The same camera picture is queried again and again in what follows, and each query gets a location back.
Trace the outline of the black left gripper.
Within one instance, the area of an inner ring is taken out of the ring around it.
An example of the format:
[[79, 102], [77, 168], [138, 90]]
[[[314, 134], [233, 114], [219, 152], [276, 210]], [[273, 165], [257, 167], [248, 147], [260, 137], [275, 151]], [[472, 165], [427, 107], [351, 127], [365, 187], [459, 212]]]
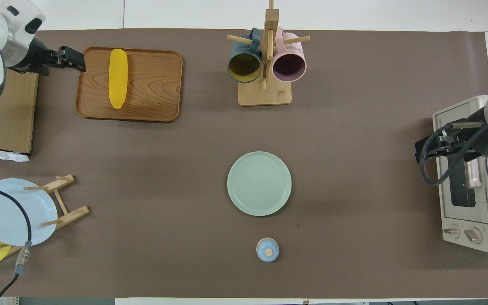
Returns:
[[41, 40], [33, 40], [26, 56], [15, 65], [18, 73], [35, 73], [44, 77], [49, 76], [49, 68], [73, 68], [86, 72], [84, 54], [68, 46], [51, 50]]

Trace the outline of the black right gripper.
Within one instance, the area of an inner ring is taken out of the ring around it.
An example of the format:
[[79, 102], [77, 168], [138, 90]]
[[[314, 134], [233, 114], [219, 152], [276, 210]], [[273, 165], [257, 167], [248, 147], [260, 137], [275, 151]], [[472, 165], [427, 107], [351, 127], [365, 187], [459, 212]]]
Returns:
[[[443, 129], [441, 133], [432, 133], [415, 143], [415, 161], [420, 164], [422, 151], [425, 160], [457, 154], [482, 129], [484, 122], [451, 122], [451, 129]], [[484, 156], [488, 148], [488, 130], [476, 137], [475, 141], [464, 151], [468, 156], [463, 160], [469, 162]]]

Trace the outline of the yellow corn cob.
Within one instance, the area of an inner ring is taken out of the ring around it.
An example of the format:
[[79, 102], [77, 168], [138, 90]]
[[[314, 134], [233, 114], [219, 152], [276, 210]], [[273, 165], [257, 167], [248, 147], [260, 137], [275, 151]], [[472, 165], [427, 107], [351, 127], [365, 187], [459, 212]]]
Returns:
[[108, 96], [112, 108], [120, 109], [126, 101], [128, 90], [128, 55], [120, 48], [110, 53]]

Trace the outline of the pale green plate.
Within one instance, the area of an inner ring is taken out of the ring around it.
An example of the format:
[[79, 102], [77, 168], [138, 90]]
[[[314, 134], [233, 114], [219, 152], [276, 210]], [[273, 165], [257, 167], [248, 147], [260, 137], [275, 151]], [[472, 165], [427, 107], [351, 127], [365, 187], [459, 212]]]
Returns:
[[263, 217], [286, 205], [292, 192], [292, 176], [278, 156], [252, 151], [233, 163], [226, 185], [236, 208], [250, 216]]

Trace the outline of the wooden stepped shelf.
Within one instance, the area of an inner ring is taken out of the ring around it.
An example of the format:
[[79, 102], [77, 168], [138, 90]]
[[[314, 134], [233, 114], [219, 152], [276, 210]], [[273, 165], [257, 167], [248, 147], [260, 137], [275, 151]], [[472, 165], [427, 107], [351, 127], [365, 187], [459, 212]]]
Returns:
[[0, 96], [0, 150], [29, 155], [32, 151], [39, 76], [6, 70]]

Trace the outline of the brown wooden tray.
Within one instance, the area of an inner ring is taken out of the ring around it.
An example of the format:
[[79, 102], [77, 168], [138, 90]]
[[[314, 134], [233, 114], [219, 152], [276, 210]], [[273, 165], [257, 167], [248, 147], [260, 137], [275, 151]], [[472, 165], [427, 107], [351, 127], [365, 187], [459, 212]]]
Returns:
[[110, 47], [84, 52], [86, 72], [79, 76], [76, 112], [88, 119], [170, 123], [178, 117], [182, 83], [182, 56], [174, 51], [125, 48], [128, 91], [120, 109], [109, 96]]

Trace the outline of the brown table mat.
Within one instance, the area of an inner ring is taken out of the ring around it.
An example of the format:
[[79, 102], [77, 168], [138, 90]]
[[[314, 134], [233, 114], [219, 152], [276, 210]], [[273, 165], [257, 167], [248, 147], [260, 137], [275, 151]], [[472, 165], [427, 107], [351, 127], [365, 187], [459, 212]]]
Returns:
[[[488, 298], [488, 253], [442, 240], [438, 188], [414, 143], [434, 112], [488, 94], [484, 33], [296, 31], [305, 76], [284, 106], [242, 107], [227, 73], [229, 30], [43, 31], [76, 50], [172, 50], [183, 58], [171, 123], [92, 120], [75, 109], [79, 73], [39, 80], [28, 162], [0, 179], [43, 185], [91, 212], [32, 248], [8, 291], [20, 297], [273, 299]], [[234, 162], [267, 151], [292, 191], [250, 216], [227, 191]], [[280, 247], [256, 255], [261, 238]]]

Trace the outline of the wooden plate rack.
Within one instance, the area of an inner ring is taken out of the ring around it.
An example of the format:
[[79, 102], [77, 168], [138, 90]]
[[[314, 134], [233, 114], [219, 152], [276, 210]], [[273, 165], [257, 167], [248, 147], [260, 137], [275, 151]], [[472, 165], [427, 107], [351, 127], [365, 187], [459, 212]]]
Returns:
[[[24, 190], [44, 190], [44, 191], [46, 191], [55, 203], [56, 210], [58, 213], [58, 219], [55, 221], [45, 222], [42, 224], [42, 226], [55, 224], [56, 225], [56, 228], [54, 230], [54, 232], [55, 232], [57, 229], [60, 229], [60, 228], [64, 227], [65, 225], [70, 224], [71, 222], [73, 222], [73, 221], [77, 220], [78, 218], [81, 218], [82, 216], [85, 216], [87, 213], [89, 213], [89, 207], [87, 207], [87, 206], [83, 206], [83, 207], [77, 208], [75, 210], [68, 210], [66, 205], [63, 203], [62, 197], [60, 195], [60, 189], [62, 189], [65, 186], [70, 185], [74, 181], [75, 181], [75, 178], [73, 175], [56, 176], [56, 178], [53, 182], [49, 182], [46, 185], [40, 186], [40, 185], [36, 184], [35, 187], [24, 187]], [[15, 205], [22, 212], [23, 216], [25, 217], [26, 224], [27, 224], [27, 231], [28, 231], [27, 241], [30, 241], [30, 243], [32, 245], [31, 222], [27, 216], [27, 213], [25, 212], [25, 209], [21, 206], [21, 204], [15, 198], [8, 195], [7, 193], [0, 191], [0, 195], [3, 195], [4, 197], [10, 199], [13, 203], [15, 203]]]

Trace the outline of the light blue plate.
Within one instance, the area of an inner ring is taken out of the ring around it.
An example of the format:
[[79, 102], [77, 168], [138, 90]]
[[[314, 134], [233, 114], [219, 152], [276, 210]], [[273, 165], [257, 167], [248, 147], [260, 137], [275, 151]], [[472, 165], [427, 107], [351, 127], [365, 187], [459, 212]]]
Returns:
[[[15, 198], [27, 213], [31, 224], [32, 245], [46, 241], [56, 228], [55, 224], [42, 224], [58, 219], [55, 203], [46, 191], [24, 190], [24, 187], [35, 186], [33, 182], [21, 178], [0, 180], [0, 191]], [[22, 247], [27, 237], [27, 224], [22, 212], [10, 199], [0, 195], [0, 242]]]

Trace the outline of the dark teal mug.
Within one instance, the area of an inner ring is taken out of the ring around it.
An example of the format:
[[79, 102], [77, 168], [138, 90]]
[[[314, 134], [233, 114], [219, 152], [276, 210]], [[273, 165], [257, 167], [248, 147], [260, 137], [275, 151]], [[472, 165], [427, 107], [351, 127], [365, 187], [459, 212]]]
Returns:
[[261, 33], [253, 28], [248, 36], [240, 36], [251, 43], [232, 42], [228, 61], [229, 75], [239, 83], [250, 83], [261, 75], [263, 52], [260, 46]]

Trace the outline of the pink mug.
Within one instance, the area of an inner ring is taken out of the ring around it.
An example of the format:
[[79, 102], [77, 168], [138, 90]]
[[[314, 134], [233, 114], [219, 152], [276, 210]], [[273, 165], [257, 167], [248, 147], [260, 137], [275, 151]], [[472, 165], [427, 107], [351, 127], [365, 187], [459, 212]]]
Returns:
[[279, 26], [274, 39], [272, 58], [273, 76], [282, 82], [294, 82], [306, 72], [307, 63], [301, 42], [285, 44], [285, 40], [297, 38], [297, 35], [283, 31]]

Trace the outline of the wooden mug rack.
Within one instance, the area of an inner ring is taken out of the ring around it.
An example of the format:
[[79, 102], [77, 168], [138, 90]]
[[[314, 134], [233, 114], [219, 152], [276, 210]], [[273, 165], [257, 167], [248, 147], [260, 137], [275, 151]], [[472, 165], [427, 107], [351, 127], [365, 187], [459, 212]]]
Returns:
[[[269, 0], [269, 7], [265, 12], [264, 27], [263, 30], [260, 30], [260, 46], [263, 52], [261, 75], [250, 83], [239, 83], [236, 81], [238, 83], [238, 104], [240, 106], [287, 105], [292, 102], [293, 82], [279, 81], [272, 73], [274, 39], [279, 26], [279, 10], [275, 8], [275, 0]], [[228, 35], [227, 39], [232, 42], [251, 43], [250, 40], [240, 36]], [[303, 43], [309, 40], [310, 36], [302, 36], [285, 40], [284, 43]]]

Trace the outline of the small blue knobbed lid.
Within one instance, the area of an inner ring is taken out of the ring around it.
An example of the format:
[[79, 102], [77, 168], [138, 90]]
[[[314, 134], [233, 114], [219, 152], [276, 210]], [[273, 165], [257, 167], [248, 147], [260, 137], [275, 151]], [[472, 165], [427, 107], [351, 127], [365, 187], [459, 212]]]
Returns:
[[263, 262], [274, 262], [279, 254], [280, 247], [273, 238], [261, 238], [256, 244], [256, 255]]

